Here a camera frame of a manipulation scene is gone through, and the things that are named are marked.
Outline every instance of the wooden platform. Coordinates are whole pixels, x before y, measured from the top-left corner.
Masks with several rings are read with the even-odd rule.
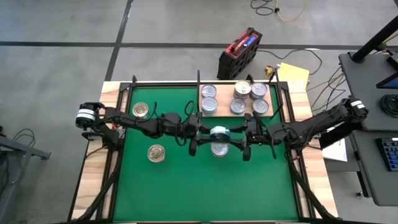
[[[302,121],[312,116],[310,103],[308,102],[307,93],[305,92],[306,80],[291,80],[289,77],[281,78],[281,81],[288,81],[290,99],[292,100],[292,106],[296,121]],[[120,82],[104,82],[103,89],[101,92],[100,102],[104,103],[105,106],[116,106],[118,98]],[[284,100],[284,111],[286,121],[289,121],[289,114],[287,113],[286,100],[284,94],[282,94]],[[310,142],[313,146],[319,147],[317,140]],[[100,140],[95,140],[89,143],[88,153],[99,148],[101,145]],[[333,194],[330,188],[328,174],[326,172],[325,162],[321,150],[306,147],[303,150],[303,158],[305,161],[305,168],[308,175],[308,181],[310,182],[310,188],[313,193],[317,196],[321,204],[334,216],[338,216]],[[90,203],[94,200],[101,188],[101,181],[104,171],[106,153],[105,150],[99,154],[93,154],[87,158],[81,179],[79,180],[79,188],[76,197],[75,206],[72,212],[72,219],[78,218],[83,212],[90,206]],[[104,205],[103,217],[107,217],[109,208],[109,196],[106,197]],[[306,210],[305,196],[300,190],[300,199],[303,207],[305,216],[308,216],[308,210]]]
[[[253,100],[250,99],[250,97],[246,98],[244,102],[246,103],[246,110],[244,113],[240,115],[232,114],[231,111],[229,110],[229,104],[231,101],[234,99],[234,88],[235,85],[234,83],[231,83],[230,85],[227,84],[222,84],[222,85],[214,85],[217,89],[216,97],[215,99],[218,102],[218,107],[217,107],[217,112],[213,115],[213,117],[225,117],[225,116],[237,116],[237,117],[243,117],[245,113],[253,114],[253,109],[252,109],[252,104]],[[271,94],[269,92],[269,85],[267,86],[267,93],[263,97],[264,100],[267,101],[268,103],[268,110],[261,116],[272,116],[273,114],[273,109],[272,109],[272,101],[271,101]],[[202,101],[203,97],[202,95],[199,96],[199,103]]]

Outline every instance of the concrete floor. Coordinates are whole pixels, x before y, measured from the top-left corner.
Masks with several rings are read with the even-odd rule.
[[[114,42],[126,3],[2,0],[0,41]],[[281,12],[292,17],[302,3],[280,1]],[[229,43],[251,26],[264,34],[262,44],[362,45],[397,12],[392,0],[309,0],[299,20],[284,23],[274,14],[256,15],[243,0],[135,0],[123,42]],[[33,129],[36,146],[52,153],[47,162],[32,160],[11,223],[67,219],[86,146],[74,125],[76,111],[80,103],[99,99],[112,51],[112,47],[0,47],[0,124],[10,136],[22,128]],[[132,75],[139,80],[194,80],[197,69],[203,79],[214,80],[222,51],[121,48],[112,80],[130,80]],[[289,50],[273,52],[285,55]],[[310,77],[309,88],[328,80],[338,68],[338,55],[345,53],[317,50],[323,65]],[[241,77],[250,73],[264,78],[265,65],[280,62],[259,52]],[[295,52],[283,62],[310,71],[318,65],[308,52]],[[308,94],[311,103],[321,89]],[[327,96],[324,93],[315,107]],[[359,187],[354,174],[330,173],[330,182],[342,218],[396,222],[398,208],[377,207],[371,199],[355,197]]]

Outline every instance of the keyboard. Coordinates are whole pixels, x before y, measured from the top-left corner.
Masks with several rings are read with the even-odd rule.
[[[398,171],[398,138],[378,138],[376,144],[388,171]]]

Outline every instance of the green mat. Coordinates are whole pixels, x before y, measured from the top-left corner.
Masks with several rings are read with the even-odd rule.
[[[274,88],[271,97],[276,110]],[[190,100],[196,103],[196,88],[137,87],[131,105],[145,102],[153,108],[156,101],[157,114],[177,112],[185,119],[184,107]],[[243,118],[204,119],[209,126],[233,127],[242,122]],[[263,122],[278,123],[280,117],[263,118]],[[165,160],[159,164],[147,158],[153,144],[165,147]],[[242,152],[234,146],[217,158],[209,144],[200,146],[195,157],[189,156],[188,145],[178,146],[170,136],[151,139],[139,131],[127,131],[115,222],[297,220],[283,145],[275,147],[277,160],[269,146],[252,146],[249,162],[242,161]]]

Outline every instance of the desk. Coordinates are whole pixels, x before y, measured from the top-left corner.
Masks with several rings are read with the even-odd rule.
[[[374,140],[398,136],[398,119],[386,115],[379,106],[385,94],[397,90],[377,89],[376,84],[395,73],[387,63],[388,55],[367,55],[362,63],[353,62],[348,54],[339,55],[341,67],[351,94],[359,98],[369,110],[361,123],[363,131],[350,135],[354,151],[358,153],[357,172],[366,197],[372,197],[377,205],[398,206],[398,195],[390,194],[398,184],[398,172],[388,172]]]
[[[302,87],[295,87],[304,85],[294,85],[295,83],[297,84],[297,81],[289,83],[290,99],[292,100],[295,119],[300,121],[310,117],[312,114],[305,90]],[[104,103],[106,106],[115,107],[119,93],[119,86],[120,82],[104,83],[100,102]],[[318,141],[312,141],[311,144],[316,146],[318,145]],[[90,142],[87,153],[99,148],[100,145],[100,141]],[[80,181],[78,183],[79,188],[76,193],[75,204],[71,209],[70,218],[79,217],[96,197],[96,194],[100,191],[106,155],[107,150],[100,150],[98,153],[87,158],[83,167]],[[318,197],[319,201],[321,201],[321,203],[326,207],[326,209],[333,215],[337,216],[322,152],[308,147],[303,151],[303,158],[305,161],[305,168],[307,171],[310,188]],[[303,193],[300,194],[300,198],[302,205],[305,205],[306,200],[303,196]],[[108,209],[109,193],[105,200],[104,211],[108,211]]]

